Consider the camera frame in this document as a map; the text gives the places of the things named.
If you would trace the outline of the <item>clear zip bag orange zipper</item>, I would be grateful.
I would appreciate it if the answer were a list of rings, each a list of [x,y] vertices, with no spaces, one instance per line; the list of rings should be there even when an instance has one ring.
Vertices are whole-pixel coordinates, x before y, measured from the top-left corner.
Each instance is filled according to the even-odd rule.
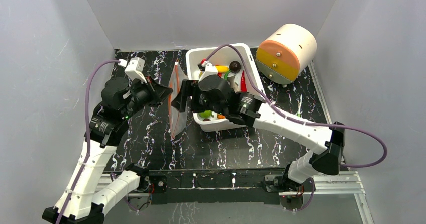
[[[189,80],[178,61],[174,63],[168,87],[173,90],[168,97],[168,116],[170,136],[174,139],[186,127],[188,116]]]

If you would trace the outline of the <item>white plastic bin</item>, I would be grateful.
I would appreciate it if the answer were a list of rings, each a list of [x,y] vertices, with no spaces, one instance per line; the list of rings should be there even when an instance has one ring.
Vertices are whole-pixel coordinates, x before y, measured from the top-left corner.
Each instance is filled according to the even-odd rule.
[[[237,74],[242,74],[242,71],[245,72],[245,80],[246,80],[246,86],[247,86],[247,92],[258,95],[259,93],[252,87],[250,84],[248,77],[251,77],[254,81],[256,88],[258,88],[261,91],[264,91],[264,87],[262,84],[262,81],[259,76],[259,72],[257,69],[257,66],[255,64],[255,59],[250,51],[250,48],[248,45],[244,43],[234,43],[232,44],[237,51],[233,50],[230,47],[223,47],[219,49],[217,52],[211,56],[208,61],[216,66],[229,66],[229,64],[232,61],[238,61],[239,63],[242,63],[239,55],[242,56],[246,63],[246,68],[244,66],[241,67],[241,71]],[[215,47],[204,47],[204,48],[194,48],[189,50],[185,55],[186,60],[186,69],[187,69],[187,76],[191,80],[199,80],[199,74],[201,73],[198,65],[201,63],[202,60],[207,59],[208,56],[215,50]],[[232,122],[230,122],[227,119],[217,119],[216,113],[212,114],[212,117],[209,118],[208,121],[205,121],[204,118],[201,118],[198,114],[194,114],[193,118],[197,124],[200,125],[201,129],[205,132],[214,132],[214,131],[221,131],[221,130],[229,130],[229,129],[235,129],[235,128],[241,128],[242,125],[237,125]]]

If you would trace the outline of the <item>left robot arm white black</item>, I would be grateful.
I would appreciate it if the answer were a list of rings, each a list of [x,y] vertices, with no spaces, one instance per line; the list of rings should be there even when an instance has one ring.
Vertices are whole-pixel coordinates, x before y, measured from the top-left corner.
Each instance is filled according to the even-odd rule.
[[[108,80],[101,91],[101,102],[88,118],[80,158],[64,193],[42,219],[49,223],[103,223],[106,214],[129,192],[146,191],[150,178],[136,164],[107,187],[96,188],[104,169],[129,128],[128,120],[144,107],[160,106],[173,92],[150,76],[129,82]]]

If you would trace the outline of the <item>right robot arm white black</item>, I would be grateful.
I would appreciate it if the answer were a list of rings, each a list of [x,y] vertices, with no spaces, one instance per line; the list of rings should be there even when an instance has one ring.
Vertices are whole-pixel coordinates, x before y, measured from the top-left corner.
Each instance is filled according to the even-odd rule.
[[[282,176],[264,177],[268,192],[295,191],[317,174],[338,175],[344,146],[344,129],[305,122],[248,92],[234,92],[216,75],[201,81],[184,80],[171,106],[179,112],[211,110],[234,124],[264,129],[298,142],[309,151],[288,164]]]

